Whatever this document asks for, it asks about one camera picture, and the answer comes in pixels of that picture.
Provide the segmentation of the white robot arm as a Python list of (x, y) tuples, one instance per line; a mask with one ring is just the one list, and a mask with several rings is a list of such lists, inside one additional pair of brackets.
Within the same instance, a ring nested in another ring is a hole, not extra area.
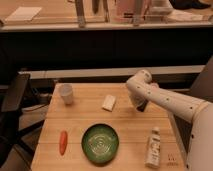
[(213, 171), (213, 103), (153, 86), (151, 81), (151, 73), (140, 70), (126, 81), (126, 87), (191, 123), (187, 171)]

